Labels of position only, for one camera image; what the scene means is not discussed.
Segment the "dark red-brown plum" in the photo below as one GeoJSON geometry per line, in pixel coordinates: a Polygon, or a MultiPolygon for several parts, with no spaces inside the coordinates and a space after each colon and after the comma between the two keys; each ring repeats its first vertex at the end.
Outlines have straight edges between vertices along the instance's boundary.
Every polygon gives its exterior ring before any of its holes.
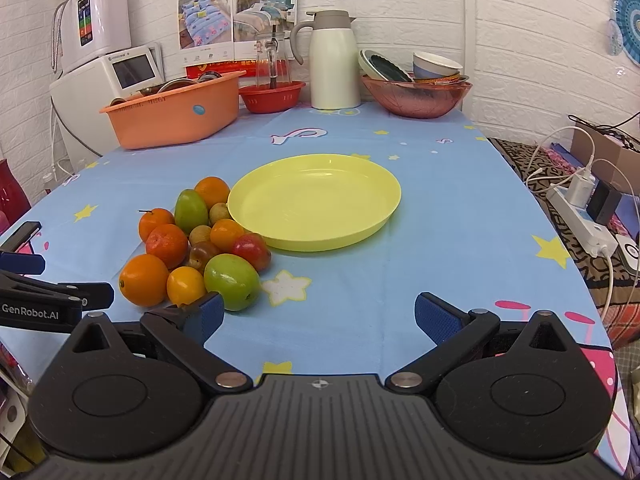
{"type": "Polygon", "coordinates": [[[209,240],[204,240],[204,242],[191,245],[186,265],[203,274],[209,260],[219,254],[220,250],[213,243],[209,240]]]}

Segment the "red apple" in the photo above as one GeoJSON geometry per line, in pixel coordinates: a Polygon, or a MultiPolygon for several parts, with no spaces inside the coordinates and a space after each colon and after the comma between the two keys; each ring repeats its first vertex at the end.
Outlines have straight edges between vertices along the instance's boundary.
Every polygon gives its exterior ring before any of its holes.
{"type": "Polygon", "coordinates": [[[247,233],[239,236],[235,240],[231,252],[250,263],[258,273],[270,267],[271,252],[259,234],[247,233]]]}

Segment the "tangerine with stem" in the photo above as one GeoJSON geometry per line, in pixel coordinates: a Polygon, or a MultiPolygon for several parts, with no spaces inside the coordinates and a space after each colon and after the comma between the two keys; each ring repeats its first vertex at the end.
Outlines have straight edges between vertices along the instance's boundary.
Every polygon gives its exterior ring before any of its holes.
{"type": "Polygon", "coordinates": [[[174,224],[174,215],[164,208],[153,208],[142,210],[142,216],[138,223],[138,233],[143,243],[146,242],[149,235],[158,227],[165,224],[174,224]]]}

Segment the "steel pot lid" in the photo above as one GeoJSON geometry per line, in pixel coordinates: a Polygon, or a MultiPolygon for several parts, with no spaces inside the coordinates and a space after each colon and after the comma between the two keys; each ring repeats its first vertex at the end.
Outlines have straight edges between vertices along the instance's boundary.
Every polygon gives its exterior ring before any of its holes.
{"type": "Polygon", "coordinates": [[[157,89],[158,93],[163,93],[171,90],[177,90],[181,88],[186,88],[197,84],[198,82],[189,78],[176,78],[170,81],[165,82],[160,85],[160,88],[157,89]]]}

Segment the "small yellow-orange citrus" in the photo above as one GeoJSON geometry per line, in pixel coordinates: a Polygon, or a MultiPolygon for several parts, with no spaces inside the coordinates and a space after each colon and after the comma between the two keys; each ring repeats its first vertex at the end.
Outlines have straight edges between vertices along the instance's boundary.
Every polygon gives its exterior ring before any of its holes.
{"type": "Polygon", "coordinates": [[[176,306],[192,304],[206,295],[203,275],[190,266],[179,266],[172,270],[166,283],[169,301],[176,306]]]}

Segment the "large orange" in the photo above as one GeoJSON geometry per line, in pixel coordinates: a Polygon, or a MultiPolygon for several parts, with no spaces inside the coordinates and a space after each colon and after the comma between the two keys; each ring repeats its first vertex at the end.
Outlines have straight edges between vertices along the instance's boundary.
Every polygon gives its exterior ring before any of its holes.
{"type": "Polygon", "coordinates": [[[157,256],[143,254],[129,260],[119,274],[122,296],[138,307],[152,308],[165,301],[169,271],[157,256]]]}

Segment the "red vase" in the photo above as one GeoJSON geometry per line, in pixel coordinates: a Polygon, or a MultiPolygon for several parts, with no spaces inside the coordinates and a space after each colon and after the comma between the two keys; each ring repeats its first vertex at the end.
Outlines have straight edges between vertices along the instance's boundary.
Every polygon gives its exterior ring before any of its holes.
{"type": "Polygon", "coordinates": [[[0,160],[0,233],[6,232],[29,209],[30,203],[24,190],[14,178],[8,161],[2,158],[0,160]]]}

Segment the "cardboard box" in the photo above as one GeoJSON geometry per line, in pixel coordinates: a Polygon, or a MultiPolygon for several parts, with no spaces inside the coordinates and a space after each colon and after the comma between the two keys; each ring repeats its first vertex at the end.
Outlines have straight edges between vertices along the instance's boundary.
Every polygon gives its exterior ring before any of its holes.
{"type": "Polygon", "coordinates": [[[612,162],[623,171],[634,188],[634,192],[639,193],[639,142],[634,138],[630,140],[634,147],[625,148],[623,142],[614,136],[606,136],[591,126],[575,122],[570,154],[585,165],[591,151],[594,151],[594,159],[602,158],[612,162]]]}

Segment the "green mango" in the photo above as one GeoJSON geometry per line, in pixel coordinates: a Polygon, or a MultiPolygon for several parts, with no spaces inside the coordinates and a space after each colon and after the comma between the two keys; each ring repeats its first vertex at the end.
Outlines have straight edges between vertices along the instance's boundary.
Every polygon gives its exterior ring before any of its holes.
{"type": "Polygon", "coordinates": [[[208,208],[198,192],[188,188],[183,190],[176,201],[175,224],[189,235],[197,226],[207,226],[208,208]]]}

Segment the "tan longan fruit back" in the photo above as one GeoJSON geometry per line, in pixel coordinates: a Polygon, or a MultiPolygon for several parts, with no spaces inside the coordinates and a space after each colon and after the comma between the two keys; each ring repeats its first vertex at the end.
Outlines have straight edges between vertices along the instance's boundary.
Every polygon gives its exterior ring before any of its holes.
{"type": "Polygon", "coordinates": [[[214,226],[219,220],[231,218],[226,203],[213,204],[209,209],[208,216],[211,226],[214,226]]]}

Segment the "green apple front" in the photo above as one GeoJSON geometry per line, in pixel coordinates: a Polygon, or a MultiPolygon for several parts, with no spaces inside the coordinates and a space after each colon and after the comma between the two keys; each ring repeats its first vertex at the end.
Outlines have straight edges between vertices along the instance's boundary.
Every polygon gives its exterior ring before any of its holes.
{"type": "Polygon", "coordinates": [[[204,269],[204,284],[208,292],[222,297],[224,308],[240,312],[252,306],[258,299],[259,275],[243,258],[220,254],[211,258],[204,269]]]}

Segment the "white water purifier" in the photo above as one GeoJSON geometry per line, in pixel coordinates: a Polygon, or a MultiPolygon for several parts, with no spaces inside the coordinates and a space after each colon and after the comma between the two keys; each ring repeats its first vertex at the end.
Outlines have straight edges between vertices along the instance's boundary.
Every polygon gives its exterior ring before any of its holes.
{"type": "Polygon", "coordinates": [[[52,27],[55,73],[76,68],[132,46],[128,0],[66,0],[52,27]]]}

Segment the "glass pitcher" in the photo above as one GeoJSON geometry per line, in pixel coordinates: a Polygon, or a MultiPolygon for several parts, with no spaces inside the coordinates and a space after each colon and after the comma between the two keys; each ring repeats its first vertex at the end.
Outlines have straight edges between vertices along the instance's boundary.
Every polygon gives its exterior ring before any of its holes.
{"type": "Polygon", "coordinates": [[[256,54],[255,81],[259,89],[277,89],[292,82],[284,33],[276,24],[254,44],[256,54]]]}

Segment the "orange plastic basket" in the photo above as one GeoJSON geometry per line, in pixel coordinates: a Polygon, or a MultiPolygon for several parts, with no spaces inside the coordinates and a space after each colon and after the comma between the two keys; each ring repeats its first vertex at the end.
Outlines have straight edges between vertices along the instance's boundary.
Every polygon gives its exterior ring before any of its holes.
{"type": "Polygon", "coordinates": [[[162,148],[203,140],[239,115],[242,70],[188,86],[103,107],[125,150],[162,148]]]}

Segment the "small orange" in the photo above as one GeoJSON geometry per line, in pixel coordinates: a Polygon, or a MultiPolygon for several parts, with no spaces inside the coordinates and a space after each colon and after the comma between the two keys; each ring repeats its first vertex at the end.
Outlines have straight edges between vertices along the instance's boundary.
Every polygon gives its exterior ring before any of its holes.
{"type": "Polygon", "coordinates": [[[220,219],[209,232],[210,241],[221,252],[232,252],[236,240],[245,234],[245,230],[232,219],[220,219]]]}

